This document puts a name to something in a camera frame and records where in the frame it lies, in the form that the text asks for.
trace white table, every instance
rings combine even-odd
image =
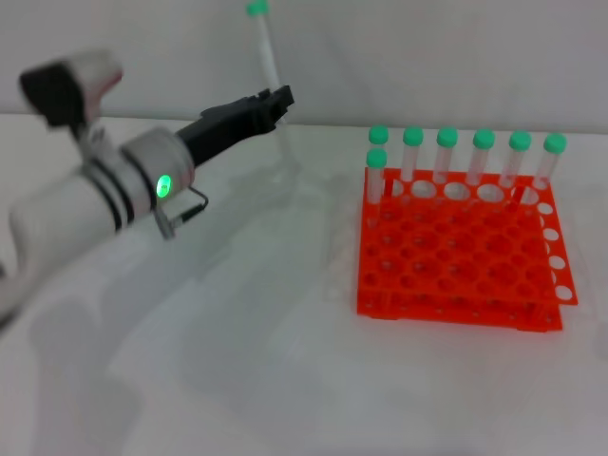
[[[185,124],[107,120],[117,142],[158,123]],[[580,305],[544,334],[356,316],[367,131],[288,128],[295,172],[276,135],[238,145],[198,172],[211,204],[175,241],[143,220],[60,272],[0,335],[0,454],[605,454],[608,137],[569,135],[554,179]],[[29,116],[0,116],[0,143],[13,270],[10,204],[78,156]]]

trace test tube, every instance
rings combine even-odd
[[[266,82],[272,91],[281,88],[278,69],[276,67],[275,47],[268,26],[268,13],[270,8],[267,0],[256,0],[247,5],[247,14],[256,19],[259,33],[259,55]]]
[[[437,133],[437,157],[433,170],[433,182],[446,183],[449,164],[452,161],[452,150],[458,143],[458,130],[456,128],[442,128]]]
[[[389,129],[383,125],[370,128],[370,148],[384,149],[389,142]]]
[[[370,204],[378,204],[384,189],[384,168],[387,165],[387,151],[376,147],[368,152],[368,198]]]
[[[541,164],[532,183],[534,188],[544,190],[549,186],[551,176],[555,171],[561,154],[566,150],[566,145],[566,137],[560,133],[553,133],[544,140],[544,153],[542,154]]]
[[[515,179],[520,174],[522,166],[523,152],[530,148],[532,137],[527,131],[514,131],[509,140],[511,152],[504,164],[503,173],[498,181],[502,188],[511,188],[515,184]]]
[[[495,136],[492,130],[477,130],[473,137],[473,157],[466,173],[466,183],[468,185],[479,185],[487,163],[487,154],[494,147]]]
[[[401,180],[403,182],[412,182],[414,180],[418,152],[424,138],[425,133],[418,126],[410,126],[403,133],[404,148],[403,160],[401,162]]]

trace white wall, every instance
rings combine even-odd
[[[608,132],[606,0],[271,0],[292,119]],[[87,46],[126,68],[110,114],[192,117],[261,89],[244,0],[3,0],[0,110],[19,72]]]

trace test tube rack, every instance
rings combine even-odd
[[[450,172],[438,185],[432,171],[402,182],[386,168],[383,197],[370,204],[366,170],[357,312],[560,331],[560,305],[578,301],[551,186],[532,190],[533,178],[518,176],[505,190],[499,177],[471,187]]]

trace white surface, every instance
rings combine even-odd
[[[108,46],[106,112],[195,116],[265,87],[248,0],[3,0],[0,110],[19,73]],[[290,121],[608,132],[605,0],[270,0]]]
[[[117,142],[157,123],[108,121]],[[61,272],[0,335],[0,454],[604,454],[608,138],[569,136],[555,185],[581,303],[563,310],[564,332],[537,334],[356,316],[367,131],[287,128],[299,174],[274,136],[235,147],[199,171],[211,205],[178,239],[162,243],[144,220]],[[78,154],[25,116],[0,116],[0,140],[9,257],[10,202]],[[507,141],[497,135],[489,170]],[[471,149],[454,151],[455,167]]]

